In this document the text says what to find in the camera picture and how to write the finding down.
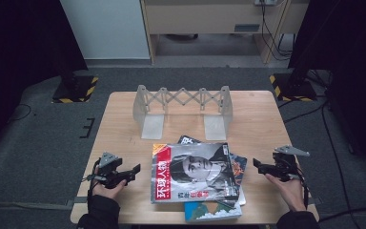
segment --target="gray carpet floor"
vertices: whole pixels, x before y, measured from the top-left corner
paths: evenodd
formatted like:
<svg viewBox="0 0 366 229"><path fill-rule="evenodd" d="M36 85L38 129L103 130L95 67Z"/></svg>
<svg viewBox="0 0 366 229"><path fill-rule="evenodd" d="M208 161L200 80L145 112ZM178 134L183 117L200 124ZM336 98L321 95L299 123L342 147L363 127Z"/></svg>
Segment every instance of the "gray carpet floor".
<svg viewBox="0 0 366 229"><path fill-rule="evenodd" d="M219 90L225 85L232 91L273 91L269 75L289 71L268 68L100 68L91 69L89 73L99 77L89 102L51 103L59 77L24 91L20 105L0 135L0 202L45 203L65 206L65 209L0 207L0 228L75 227L70 221L71 209L67 203L78 191L110 93L133 92L139 84L150 91L157 91L160 87L170 91L182 87ZM324 94L323 88L313 85L318 94ZM366 207L366 158L349 153L344 134L328 107L323 108L324 118L319 109L291 120L319 108L325 99L277 101L277 106L282 106L283 120L288 120L286 128L293 145L312 154L298 159L322 219L348 209L337 157L351 208ZM94 118L91 134L88 138L81 138L87 133L84 126L91 124L88 118ZM354 219L360 228L366 228L366 212L354 213ZM357 228L348 214L325 220L320 226Z"/></svg>

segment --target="hand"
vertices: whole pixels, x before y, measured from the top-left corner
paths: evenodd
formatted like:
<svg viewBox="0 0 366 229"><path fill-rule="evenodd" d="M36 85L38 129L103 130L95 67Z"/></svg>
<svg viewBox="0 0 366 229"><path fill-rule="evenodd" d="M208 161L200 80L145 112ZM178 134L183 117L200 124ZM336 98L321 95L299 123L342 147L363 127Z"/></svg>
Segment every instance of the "hand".
<svg viewBox="0 0 366 229"><path fill-rule="evenodd" d="M94 181L94 188L92 191L92 195L99 195L105 198L111 198L115 201L115 198L117 197L118 193L121 192L121 190L124 189L124 186L126 186L127 180L123 179L120 183L117 184L113 189L107 189L104 185L100 184L99 181Z"/></svg>
<svg viewBox="0 0 366 229"><path fill-rule="evenodd" d="M265 175L271 183L277 186L281 196L287 203L291 211L306 211L302 195L302 185L299 179L291 179L287 182L282 182L279 178L273 177L270 174Z"/></svg>

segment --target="wall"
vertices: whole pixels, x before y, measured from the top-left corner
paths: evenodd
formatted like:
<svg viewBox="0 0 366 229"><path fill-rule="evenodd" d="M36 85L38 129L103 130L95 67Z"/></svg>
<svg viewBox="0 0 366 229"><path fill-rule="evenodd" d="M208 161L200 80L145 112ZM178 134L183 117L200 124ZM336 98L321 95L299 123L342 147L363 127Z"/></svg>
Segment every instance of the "wall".
<svg viewBox="0 0 366 229"><path fill-rule="evenodd" d="M150 59L139 0L61 0L85 59Z"/></svg>

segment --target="person's left hand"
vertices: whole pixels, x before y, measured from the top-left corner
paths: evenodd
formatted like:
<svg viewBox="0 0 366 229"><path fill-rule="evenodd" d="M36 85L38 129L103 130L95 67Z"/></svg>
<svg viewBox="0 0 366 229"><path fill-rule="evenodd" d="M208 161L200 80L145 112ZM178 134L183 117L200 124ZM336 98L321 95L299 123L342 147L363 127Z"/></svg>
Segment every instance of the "person's left hand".
<svg viewBox="0 0 366 229"><path fill-rule="evenodd" d="M96 167L94 172L96 174L98 173L98 168L97 167ZM126 186L126 182L127 182L127 180L123 179L114 188L107 189L107 188L105 188L104 185L100 184L98 180L95 180L94 184L93 184L94 188L93 188L92 194L102 196L102 197L105 197L105 198L111 198L115 201L118 193L120 193L121 190L124 189L124 186Z"/></svg>

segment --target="metal expanding rack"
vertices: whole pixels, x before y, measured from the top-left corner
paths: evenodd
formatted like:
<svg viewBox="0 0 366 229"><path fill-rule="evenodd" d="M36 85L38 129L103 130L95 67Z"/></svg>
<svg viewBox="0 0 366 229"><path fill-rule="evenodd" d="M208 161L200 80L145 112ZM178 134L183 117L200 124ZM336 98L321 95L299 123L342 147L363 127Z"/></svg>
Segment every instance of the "metal expanding rack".
<svg viewBox="0 0 366 229"><path fill-rule="evenodd" d="M167 105L176 101L185 106L191 101L200 105L200 111L205 106L214 102L218 107L218 114L204 114L204 127L207 140L226 140L229 123L233 120L233 104L228 86L221 88L219 92L211 94L205 88L201 88L194 94L181 88L177 92L169 92L166 88L160 88L156 93L149 92L144 85L139 85L133 104L133 118L141 127L141 137L144 139L161 139ZM159 103L165 114L149 114L151 104Z"/></svg>

